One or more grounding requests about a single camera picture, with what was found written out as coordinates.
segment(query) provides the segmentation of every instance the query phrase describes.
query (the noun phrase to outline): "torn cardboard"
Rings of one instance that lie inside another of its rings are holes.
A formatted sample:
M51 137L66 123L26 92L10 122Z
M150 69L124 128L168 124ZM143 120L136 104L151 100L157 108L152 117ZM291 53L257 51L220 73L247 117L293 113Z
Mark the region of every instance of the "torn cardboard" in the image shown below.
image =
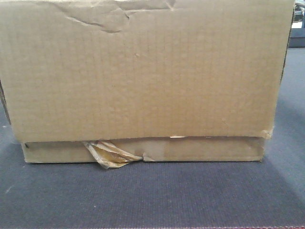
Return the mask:
M140 138L101 142L35 142L22 144L28 163L95 162L105 168L144 161L260 161L265 140L260 137Z

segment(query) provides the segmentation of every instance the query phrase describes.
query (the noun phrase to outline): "cardboard box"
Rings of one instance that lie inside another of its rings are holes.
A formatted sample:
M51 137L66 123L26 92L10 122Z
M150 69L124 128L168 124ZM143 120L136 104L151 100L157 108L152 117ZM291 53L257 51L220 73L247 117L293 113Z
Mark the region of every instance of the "cardboard box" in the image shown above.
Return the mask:
M293 7L2 0L0 79L15 136L270 138ZM208 160L188 154L173 160Z

